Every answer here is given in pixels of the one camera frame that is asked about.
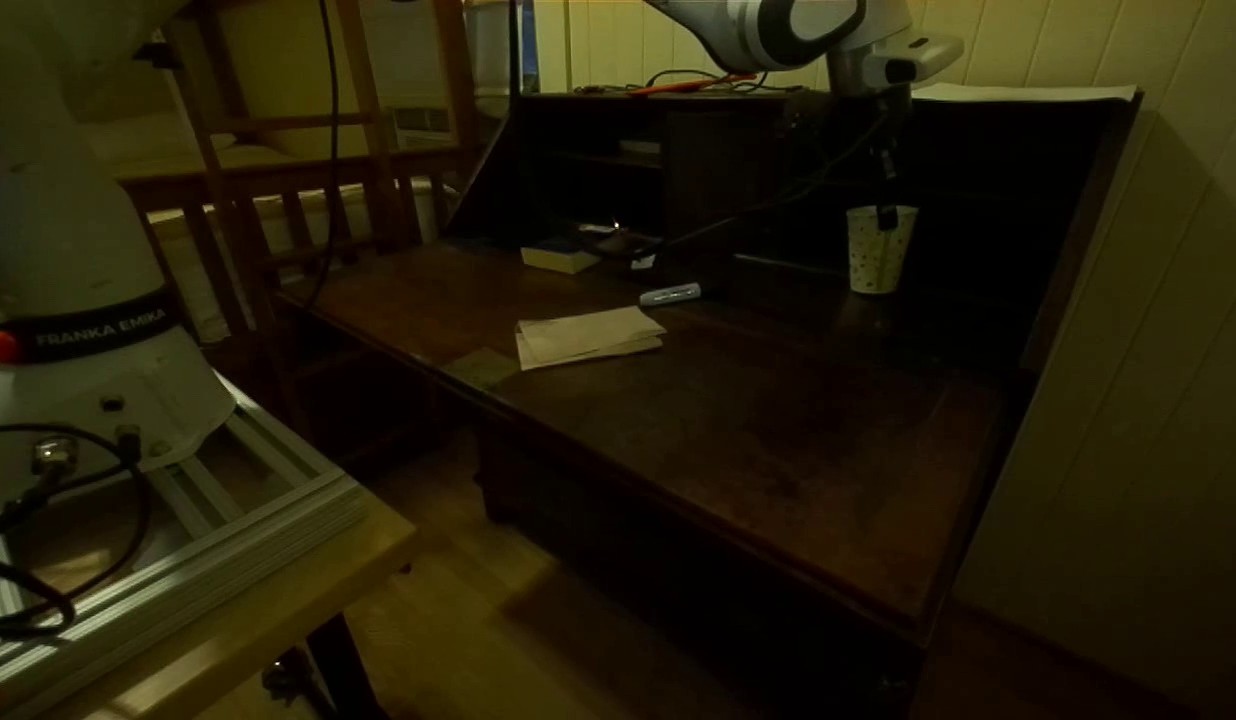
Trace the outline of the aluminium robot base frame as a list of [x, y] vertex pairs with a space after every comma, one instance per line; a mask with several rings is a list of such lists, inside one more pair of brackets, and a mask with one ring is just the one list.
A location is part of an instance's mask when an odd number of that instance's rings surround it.
[[[64, 437], [0, 437], [0, 503], [33, 488], [33, 450]], [[67, 439], [86, 481], [4, 528], [0, 562], [86, 572], [64, 589], [67, 613], [0, 635], [0, 720], [48, 710], [359, 514], [359, 488], [244, 396], [195, 450], [139, 477], [96, 439]]]

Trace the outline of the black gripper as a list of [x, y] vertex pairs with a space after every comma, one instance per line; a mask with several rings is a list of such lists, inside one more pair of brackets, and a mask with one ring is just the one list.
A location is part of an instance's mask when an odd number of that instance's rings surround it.
[[903, 134], [903, 125], [911, 114], [911, 89], [909, 83], [891, 83], [878, 95], [878, 164], [881, 164], [881, 195], [878, 195], [878, 227], [881, 232], [897, 232], [899, 227], [899, 205], [897, 205], [897, 180], [899, 180], [899, 164], [897, 164], [897, 142]]

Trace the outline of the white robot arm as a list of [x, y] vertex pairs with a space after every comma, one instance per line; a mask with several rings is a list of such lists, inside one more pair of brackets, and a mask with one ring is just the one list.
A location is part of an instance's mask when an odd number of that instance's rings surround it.
[[[130, 191], [77, 101], [189, 0], [0, 0], [0, 437], [81, 439], [105, 469], [161, 470], [236, 415], [191, 343]], [[903, 92], [959, 43], [909, 0], [650, 0], [723, 73], [813, 60], [850, 95]]]

